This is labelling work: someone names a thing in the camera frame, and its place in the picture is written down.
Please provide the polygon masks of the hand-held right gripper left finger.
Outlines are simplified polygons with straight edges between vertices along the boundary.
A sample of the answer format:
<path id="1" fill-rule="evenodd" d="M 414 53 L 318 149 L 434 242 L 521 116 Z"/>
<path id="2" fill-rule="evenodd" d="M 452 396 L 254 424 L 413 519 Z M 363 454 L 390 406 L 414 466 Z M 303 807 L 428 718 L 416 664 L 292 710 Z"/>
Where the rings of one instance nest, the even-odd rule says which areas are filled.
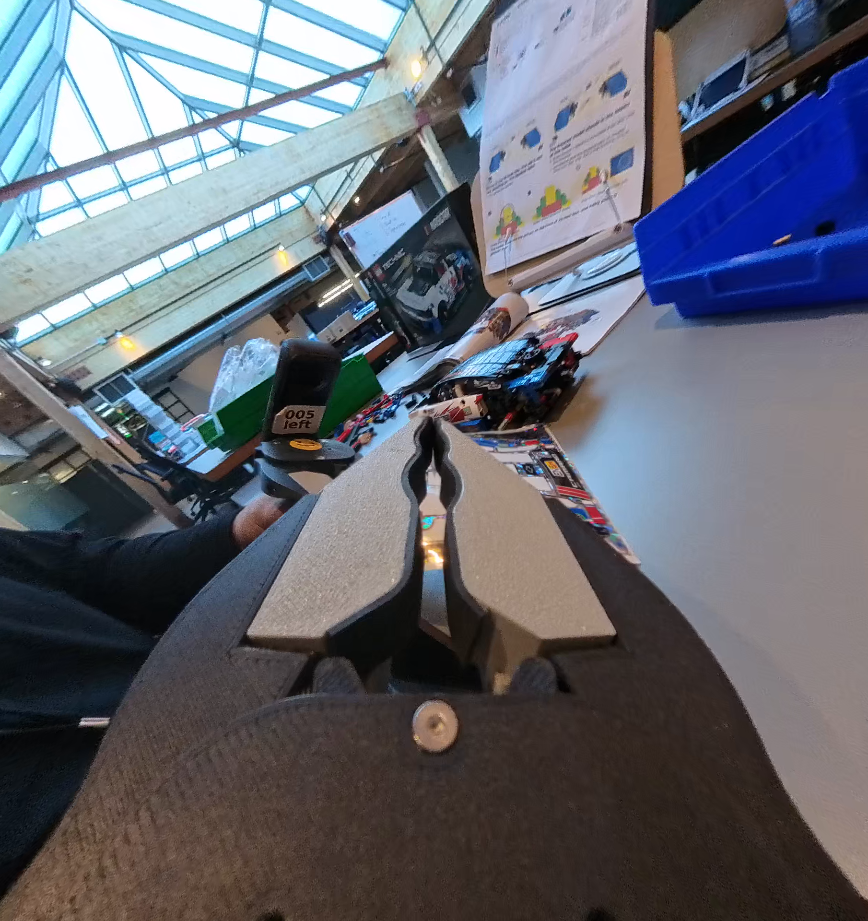
<path id="1" fill-rule="evenodd" d="M 390 659 L 417 631 L 424 554 L 421 499 L 435 424 L 410 420 L 312 500 L 246 640 L 257 648 Z"/>

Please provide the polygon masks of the black toy set box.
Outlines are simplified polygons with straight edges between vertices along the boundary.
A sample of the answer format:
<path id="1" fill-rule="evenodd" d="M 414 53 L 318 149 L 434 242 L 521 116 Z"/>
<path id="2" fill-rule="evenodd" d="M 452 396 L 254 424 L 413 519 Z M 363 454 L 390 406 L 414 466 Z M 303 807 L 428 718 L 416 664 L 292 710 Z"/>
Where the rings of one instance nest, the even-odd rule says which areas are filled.
<path id="1" fill-rule="evenodd" d="M 471 185 L 442 196 L 366 270 L 385 326 L 407 352 L 457 342 L 493 297 L 479 264 Z"/>

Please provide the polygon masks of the grey desk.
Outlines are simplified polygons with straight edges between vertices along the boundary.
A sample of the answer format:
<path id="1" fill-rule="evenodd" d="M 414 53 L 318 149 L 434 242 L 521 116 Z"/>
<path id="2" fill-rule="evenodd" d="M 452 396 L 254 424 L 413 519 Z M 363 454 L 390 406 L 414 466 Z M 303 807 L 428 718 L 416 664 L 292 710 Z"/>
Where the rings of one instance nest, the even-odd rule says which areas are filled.
<path id="1" fill-rule="evenodd" d="M 643 295 L 553 425 L 868 898 L 868 301 L 683 319 Z"/>

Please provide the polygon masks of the shelf of storage boxes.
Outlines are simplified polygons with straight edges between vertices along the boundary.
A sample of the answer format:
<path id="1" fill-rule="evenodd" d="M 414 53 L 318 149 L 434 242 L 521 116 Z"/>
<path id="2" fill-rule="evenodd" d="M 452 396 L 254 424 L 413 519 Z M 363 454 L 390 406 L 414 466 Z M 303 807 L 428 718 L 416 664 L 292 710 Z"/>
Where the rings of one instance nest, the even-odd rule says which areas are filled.
<path id="1" fill-rule="evenodd" d="M 143 444 L 155 453 L 179 463 L 191 461 L 208 450 L 191 422 L 187 406 L 166 390 L 166 405 L 149 396 L 129 375 L 118 374 L 94 387 L 99 398 L 97 414 L 136 451 Z"/>

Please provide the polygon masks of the whiteboard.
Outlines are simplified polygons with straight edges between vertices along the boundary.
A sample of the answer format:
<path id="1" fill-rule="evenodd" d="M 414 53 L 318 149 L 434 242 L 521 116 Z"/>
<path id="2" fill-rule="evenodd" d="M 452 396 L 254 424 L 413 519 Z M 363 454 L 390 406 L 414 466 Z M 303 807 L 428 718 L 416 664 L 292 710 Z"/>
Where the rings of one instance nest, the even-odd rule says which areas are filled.
<path id="1" fill-rule="evenodd" d="M 339 237 L 362 269 L 368 269 L 423 215 L 413 190 L 339 230 Z"/>

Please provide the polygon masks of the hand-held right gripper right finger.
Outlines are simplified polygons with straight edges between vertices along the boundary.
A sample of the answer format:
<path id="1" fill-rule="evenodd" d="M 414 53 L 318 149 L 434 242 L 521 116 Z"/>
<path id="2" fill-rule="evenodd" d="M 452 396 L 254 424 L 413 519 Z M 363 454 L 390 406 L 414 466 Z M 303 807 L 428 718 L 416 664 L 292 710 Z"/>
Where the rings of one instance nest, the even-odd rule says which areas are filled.
<path id="1" fill-rule="evenodd" d="M 460 659 L 605 647 L 616 631 L 551 505 L 454 426 L 435 424 L 443 578 Z"/>

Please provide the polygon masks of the blue plastic bin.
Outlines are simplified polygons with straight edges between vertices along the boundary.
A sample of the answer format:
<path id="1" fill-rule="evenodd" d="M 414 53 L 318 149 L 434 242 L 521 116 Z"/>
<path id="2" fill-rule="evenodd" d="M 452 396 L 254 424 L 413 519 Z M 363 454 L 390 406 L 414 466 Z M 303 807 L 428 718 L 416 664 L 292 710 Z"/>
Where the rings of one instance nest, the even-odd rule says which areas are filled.
<path id="1" fill-rule="evenodd" d="M 835 233 L 773 247 L 834 220 Z M 694 318 L 868 301 L 868 57 L 635 223 L 649 299 Z"/>

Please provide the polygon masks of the wooden wall shelf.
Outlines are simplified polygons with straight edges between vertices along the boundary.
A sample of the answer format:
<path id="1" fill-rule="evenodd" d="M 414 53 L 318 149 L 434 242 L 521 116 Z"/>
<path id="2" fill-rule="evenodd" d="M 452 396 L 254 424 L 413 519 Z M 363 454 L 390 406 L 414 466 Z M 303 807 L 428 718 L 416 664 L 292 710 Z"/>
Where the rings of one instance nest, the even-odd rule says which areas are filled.
<path id="1" fill-rule="evenodd" d="M 686 147 L 700 135 L 712 130 L 743 109 L 757 104 L 759 99 L 789 81 L 799 79 L 808 71 L 827 62 L 836 62 L 843 53 L 853 49 L 866 38 L 868 38 L 868 14 L 798 58 L 762 75 L 744 91 L 725 99 L 715 109 L 710 110 L 706 116 L 689 122 L 681 129 L 681 146 Z"/>

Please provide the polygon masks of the person's left forearm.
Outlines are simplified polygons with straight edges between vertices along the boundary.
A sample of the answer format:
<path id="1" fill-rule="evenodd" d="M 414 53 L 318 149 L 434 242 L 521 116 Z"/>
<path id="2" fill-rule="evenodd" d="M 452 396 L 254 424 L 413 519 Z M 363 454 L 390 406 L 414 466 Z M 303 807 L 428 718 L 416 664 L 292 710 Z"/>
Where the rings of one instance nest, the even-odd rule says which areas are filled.
<path id="1" fill-rule="evenodd" d="M 241 551 L 233 507 L 188 529 L 91 539 L 0 529 L 0 602 L 86 609 L 160 634 Z"/>

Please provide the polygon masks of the pile of loose toy bricks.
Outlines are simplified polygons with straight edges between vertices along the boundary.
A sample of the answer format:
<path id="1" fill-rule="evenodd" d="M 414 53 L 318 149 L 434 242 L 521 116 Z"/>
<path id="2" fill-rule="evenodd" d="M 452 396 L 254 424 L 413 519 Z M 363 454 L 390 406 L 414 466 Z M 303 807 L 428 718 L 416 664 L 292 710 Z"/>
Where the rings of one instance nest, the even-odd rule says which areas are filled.
<path id="1" fill-rule="evenodd" d="M 404 389 L 382 392 L 360 410 L 338 424 L 330 434 L 333 441 L 346 445 L 357 454 L 371 444 L 378 428 L 394 418 L 407 397 L 412 395 Z"/>

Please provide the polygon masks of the instruction sheet on stand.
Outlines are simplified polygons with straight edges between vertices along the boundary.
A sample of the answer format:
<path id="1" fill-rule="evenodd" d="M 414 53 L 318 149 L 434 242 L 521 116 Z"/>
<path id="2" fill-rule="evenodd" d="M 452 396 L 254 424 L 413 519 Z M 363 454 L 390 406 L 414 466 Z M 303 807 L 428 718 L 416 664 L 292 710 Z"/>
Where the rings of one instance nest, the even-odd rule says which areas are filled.
<path id="1" fill-rule="evenodd" d="M 647 79 L 649 127 L 647 127 L 646 188 L 642 214 L 668 201 L 683 186 L 683 156 L 677 88 L 669 37 L 655 30 L 649 41 L 651 71 Z M 550 281 L 584 261 L 623 247 L 634 239 L 632 224 L 601 231 L 565 248 L 526 260 L 509 270 L 483 272 L 486 291 L 493 297 Z"/>
<path id="2" fill-rule="evenodd" d="M 635 240 L 584 261 L 553 283 L 537 302 L 552 307 L 572 297 L 588 294 L 617 281 L 640 274 Z"/>

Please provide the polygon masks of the person's dark clothing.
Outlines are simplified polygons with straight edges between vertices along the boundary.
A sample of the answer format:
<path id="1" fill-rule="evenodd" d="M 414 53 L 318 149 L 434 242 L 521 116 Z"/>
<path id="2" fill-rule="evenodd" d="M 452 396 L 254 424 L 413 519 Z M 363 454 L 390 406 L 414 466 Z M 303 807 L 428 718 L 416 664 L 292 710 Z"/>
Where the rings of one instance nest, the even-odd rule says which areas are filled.
<path id="1" fill-rule="evenodd" d="M 0 577 L 0 899 L 54 831 L 175 614 Z"/>

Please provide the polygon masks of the toy brick race car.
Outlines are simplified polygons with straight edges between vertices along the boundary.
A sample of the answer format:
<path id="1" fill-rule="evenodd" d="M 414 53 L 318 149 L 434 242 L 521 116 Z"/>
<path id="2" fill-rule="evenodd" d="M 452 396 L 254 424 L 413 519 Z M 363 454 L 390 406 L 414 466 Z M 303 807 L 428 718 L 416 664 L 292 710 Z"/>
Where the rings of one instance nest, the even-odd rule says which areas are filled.
<path id="1" fill-rule="evenodd" d="M 409 414 L 463 430 L 504 431 L 543 423 L 576 377 L 575 331 L 508 340 L 469 358 Z"/>

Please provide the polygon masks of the open instruction booklet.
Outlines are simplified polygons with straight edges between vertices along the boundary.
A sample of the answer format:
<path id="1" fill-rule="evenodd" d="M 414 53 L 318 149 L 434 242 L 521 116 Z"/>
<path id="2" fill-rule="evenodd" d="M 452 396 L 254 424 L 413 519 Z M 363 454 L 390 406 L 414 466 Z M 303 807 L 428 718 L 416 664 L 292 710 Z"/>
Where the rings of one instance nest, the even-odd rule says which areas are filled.
<path id="1" fill-rule="evenodd" d="M 634 274 L 534 310 L 523 295 L 500 295 L 456 343 L 434 354 L 401 388 L 428 389 L 473 356 L 510 341 L 572 341 L 576 352 L 589 354 L 644 292 L 641 276 Z"/>

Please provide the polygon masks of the green plastic crate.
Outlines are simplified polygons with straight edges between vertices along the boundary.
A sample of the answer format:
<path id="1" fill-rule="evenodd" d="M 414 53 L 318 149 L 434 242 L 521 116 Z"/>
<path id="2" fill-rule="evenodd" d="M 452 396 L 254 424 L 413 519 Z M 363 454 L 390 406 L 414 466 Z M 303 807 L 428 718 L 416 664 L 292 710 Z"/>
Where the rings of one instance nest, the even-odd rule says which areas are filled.
<path id="1" fill-rule="evenodd" d="M 198 434 L 209 448 L 233 451 L 261 433 L 273 378 L 272 375 L 264 378 L 205 418 L 198 426 Z M 320 437 L 330 436 L 341 423 L 381 392 L 380 382 L 363 354 L 345 358 L 326 404 L 325 416 L 318 430 Z"/>

